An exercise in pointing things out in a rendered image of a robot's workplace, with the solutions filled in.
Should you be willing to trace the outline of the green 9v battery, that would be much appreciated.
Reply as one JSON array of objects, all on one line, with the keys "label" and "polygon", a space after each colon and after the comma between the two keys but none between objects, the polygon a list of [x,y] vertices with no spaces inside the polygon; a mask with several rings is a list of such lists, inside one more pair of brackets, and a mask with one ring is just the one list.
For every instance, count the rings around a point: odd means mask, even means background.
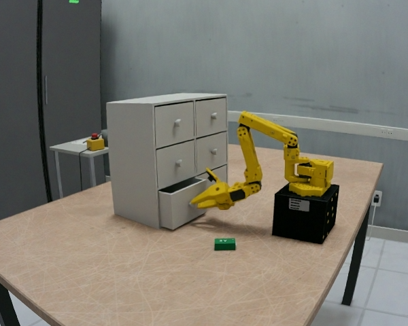
[{"label": "green 9v battery", "polygon": [[215,251],[231,251],[237,247],[235,238],[215,238],[214,250]]}]

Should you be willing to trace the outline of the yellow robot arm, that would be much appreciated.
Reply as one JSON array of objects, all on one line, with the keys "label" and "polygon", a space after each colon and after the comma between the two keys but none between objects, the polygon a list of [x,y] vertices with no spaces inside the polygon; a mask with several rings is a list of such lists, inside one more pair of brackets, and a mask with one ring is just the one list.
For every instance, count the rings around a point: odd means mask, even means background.
[{"label": "yellow robot arm", "polygon": [[[237,135],[247,167],[244,172],[246,182],[236,182],[227,190],[231,204],[246,200],[250,194],[257,194],[262,187],[262,169],[258,163],[258,158],[250,131],[251,128],[281,141],[282,143],[285,143],[284,178],[288,182],[297,182],[289,184],[289,191],[304,197],[321,197],[330,187],[330,181],[328,183],[326,182],[326,171],[327,165],[332,161],[318,159],[311,159],[309,161],[308,157],[299,157],[300,150],[298,145],[298,136],[295,132],[246,111],[241,113],[238,123],[240,125],[237,129]],[[298,176],[294,174],[295,164],[298,164]]]}]

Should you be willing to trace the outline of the grey chest of drawers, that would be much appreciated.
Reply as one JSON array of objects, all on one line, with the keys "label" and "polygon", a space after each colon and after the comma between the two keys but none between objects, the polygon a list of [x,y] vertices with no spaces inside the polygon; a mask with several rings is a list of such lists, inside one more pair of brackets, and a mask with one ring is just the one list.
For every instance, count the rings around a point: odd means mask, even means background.
[{"label": "grey chest of drawers", "polygon": [[[197,173],[196,138],[209,134],[226,132],[226,162],[209,169],[212,170],[225,165],[226,183],[228,184],[228,95],[185,96],[190,94],[194,93],[168,94],[154,98],[151,96],[106,103],[109,169],[114,214],[156,229],[163,228],[160,226],[158,190],[191,177],[197,178],[197,175],[207,171]],[[176,98],[179,96],[183,97]],[[226,101],[226,128],[196,136],[195,100],[207,98],[224,98]],[[194,136],[156,146],[154,106],[178,102],[191,102],[194,107]],[[194,143],[195,174],[158,187],[156,149],[187,140],[192,140]]]}]

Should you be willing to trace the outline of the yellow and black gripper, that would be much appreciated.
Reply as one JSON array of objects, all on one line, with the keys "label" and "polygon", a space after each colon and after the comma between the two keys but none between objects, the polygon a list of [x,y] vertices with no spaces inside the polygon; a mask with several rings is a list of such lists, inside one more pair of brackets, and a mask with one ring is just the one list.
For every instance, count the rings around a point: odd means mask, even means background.
[{"label": "yellow and black gripper", "polygon": [[227,193],[227,190],[230,188],[229,185],[225,182],[221,182],[219,178],[217,178],[217,176],[210,171],[210,169],[206,168],[206,170],[207,174],[209,175],[208,179],[211,182],[214,180],[216,184],[212,185],[202,194],[198,195],[190,203],[198,203],[197,209],[218,207],[220,210],[228,210],[231,206],[235,205],[235,203],[231,204]]}]

